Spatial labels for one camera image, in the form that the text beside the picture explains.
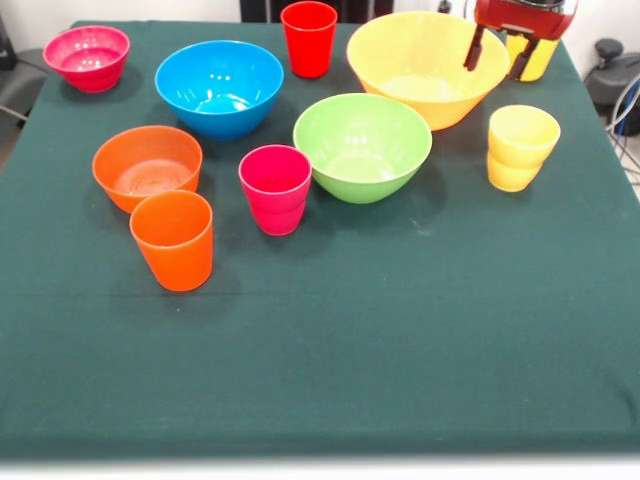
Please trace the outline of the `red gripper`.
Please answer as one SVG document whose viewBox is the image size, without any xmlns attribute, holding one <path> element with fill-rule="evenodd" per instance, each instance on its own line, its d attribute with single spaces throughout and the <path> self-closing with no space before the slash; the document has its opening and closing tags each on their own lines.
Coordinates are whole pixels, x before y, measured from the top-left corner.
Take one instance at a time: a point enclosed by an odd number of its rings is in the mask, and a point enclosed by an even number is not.
<svg viewBox="0 0 640 480">
<path fill-rule="evenodd" d="M 560 39 L 569 28 L 578 7 L 577 1 L 541 0 L 479 0 L 475 3 L 474 19 L 477 23 L 464 67 L 476 69 L 482 53 L 485 27 L 504 30 L 511 34 L 532 37 L 510 37 L 509 78 L 517 81 L 536 81 L 541 70 L 534 55 L 538 39 Z"/>
</svg>

